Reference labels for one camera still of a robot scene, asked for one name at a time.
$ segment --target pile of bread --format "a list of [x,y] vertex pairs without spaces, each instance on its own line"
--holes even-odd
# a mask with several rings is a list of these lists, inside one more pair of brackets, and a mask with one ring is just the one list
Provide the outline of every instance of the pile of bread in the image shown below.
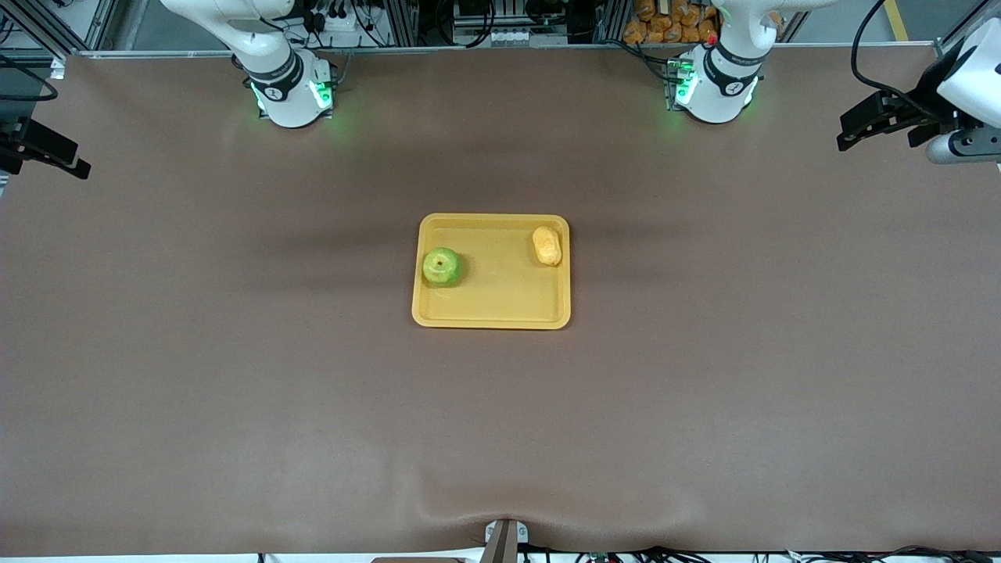
[[699,43],[716,40],[717,12],[688,0],[671,0],[671,13],[657,9],[656,0],[635,0],[636,19],[626,25],[623,41],[637,43]]

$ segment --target yellow tape stripe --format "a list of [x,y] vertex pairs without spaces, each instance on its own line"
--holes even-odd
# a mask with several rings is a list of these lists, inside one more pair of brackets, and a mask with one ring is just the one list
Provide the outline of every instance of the yellow tape stripe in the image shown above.
[[900,9],[897,8],[897,0],[886,0],[886,17],[890,19],[890,29],[893,29],[893,37],[897,41],[908,41],[907,28],[904,27],[904,20],[900,17]]

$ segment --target tray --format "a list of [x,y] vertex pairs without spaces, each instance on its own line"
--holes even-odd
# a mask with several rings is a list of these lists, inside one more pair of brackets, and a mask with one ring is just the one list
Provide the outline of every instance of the tray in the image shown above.
[[[560,233],[563,260],[536,258],[532,231]],[[462,276],[450,288],[429,286],[424,254],[455,250]],[[424,327],[552,331],[570,321],[570,225],[559,215],[431,213],[420,222],[413,274],[413,320]]]

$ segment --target brown tabletop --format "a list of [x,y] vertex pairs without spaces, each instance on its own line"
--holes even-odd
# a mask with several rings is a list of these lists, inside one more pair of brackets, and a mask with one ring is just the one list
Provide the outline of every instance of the brown tabletop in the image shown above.
[[[909,87],[924,47],[864,53]],[[0,555],[1001,545],[1001,175],[847,153],[846,49],[737,122],[618,51],[357,57],[330,120],[225,59],[70,62],[77,181],[0,199]],[[410,319],[432,211],[558,213],[557,332]]]

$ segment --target apple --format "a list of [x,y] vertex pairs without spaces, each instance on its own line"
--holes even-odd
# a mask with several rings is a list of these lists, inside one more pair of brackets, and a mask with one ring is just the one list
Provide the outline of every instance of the apple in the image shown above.
[[454,285],[462,274],[458,254],[451,248],[437,247],[427,252],[423,263],[424,278],[442,288]]

